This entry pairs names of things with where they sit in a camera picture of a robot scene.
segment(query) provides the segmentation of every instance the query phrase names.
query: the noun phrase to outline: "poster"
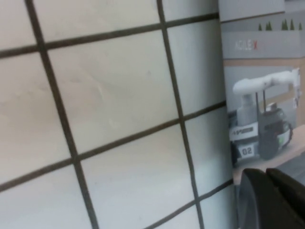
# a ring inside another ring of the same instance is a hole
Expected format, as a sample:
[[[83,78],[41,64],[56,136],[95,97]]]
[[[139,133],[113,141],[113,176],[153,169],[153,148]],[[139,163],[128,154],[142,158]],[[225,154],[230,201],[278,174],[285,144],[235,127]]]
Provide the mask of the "poster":
[[[245,168],[305,185],[305,0],[239,2],[219,0],[236,194]]]

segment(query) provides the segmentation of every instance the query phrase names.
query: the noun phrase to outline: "agilex logo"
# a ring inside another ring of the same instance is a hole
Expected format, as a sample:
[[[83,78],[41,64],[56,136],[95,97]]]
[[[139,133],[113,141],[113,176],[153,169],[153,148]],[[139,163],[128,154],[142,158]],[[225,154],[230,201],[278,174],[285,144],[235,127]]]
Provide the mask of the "agilex logo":
[[[235,42],[235,50],[252,51],[257,50],[257,40],[239,40]]]

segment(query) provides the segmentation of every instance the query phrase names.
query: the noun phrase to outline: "robot image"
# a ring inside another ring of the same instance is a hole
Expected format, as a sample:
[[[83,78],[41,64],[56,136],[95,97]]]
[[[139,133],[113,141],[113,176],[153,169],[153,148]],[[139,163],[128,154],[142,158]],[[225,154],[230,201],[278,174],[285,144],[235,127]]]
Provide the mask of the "robot image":
[[[229,114],[229,135],[233,164],[245,158],[260,157],[268,160],[287,146],[293,129],[276,103],[266,106],[265,90],[276,85],[292,85],[295,90],[294,108],[297,108],[300,91],[299,69],[272,73],[254,79],[242,79],[233,86],[233,93],[241,96],[242,105]],[[261,112],[258,93],[263,91],[264,111]]]

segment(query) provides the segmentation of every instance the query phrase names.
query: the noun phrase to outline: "black object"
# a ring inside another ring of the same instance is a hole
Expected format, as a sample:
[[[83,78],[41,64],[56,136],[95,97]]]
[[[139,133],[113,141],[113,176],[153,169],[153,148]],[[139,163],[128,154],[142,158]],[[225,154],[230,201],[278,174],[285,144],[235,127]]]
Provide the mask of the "black object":
[[[245,169],[238,216],[241,229],[305,229],[305,187],[278,169]]]

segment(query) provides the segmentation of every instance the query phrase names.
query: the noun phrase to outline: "number 02 label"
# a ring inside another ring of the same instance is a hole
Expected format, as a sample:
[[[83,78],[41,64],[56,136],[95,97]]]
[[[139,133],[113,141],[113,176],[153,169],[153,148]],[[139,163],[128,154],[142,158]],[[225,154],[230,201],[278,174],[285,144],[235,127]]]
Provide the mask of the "number 02 label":
[[[254,156],[254,147],[253,145],[242,146],[239,148],[239,152],[242,158]]]

